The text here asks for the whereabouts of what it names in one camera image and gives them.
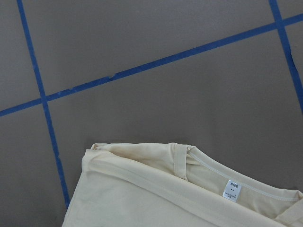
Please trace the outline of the beige long sleeve shirt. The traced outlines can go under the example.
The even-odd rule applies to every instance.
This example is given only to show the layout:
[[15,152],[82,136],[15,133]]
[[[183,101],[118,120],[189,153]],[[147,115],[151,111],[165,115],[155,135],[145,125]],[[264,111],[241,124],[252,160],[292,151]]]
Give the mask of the beige long sleeve shirt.
[[96,143],[65,227],[300,227],[303,194],[278,189],[177,143]]

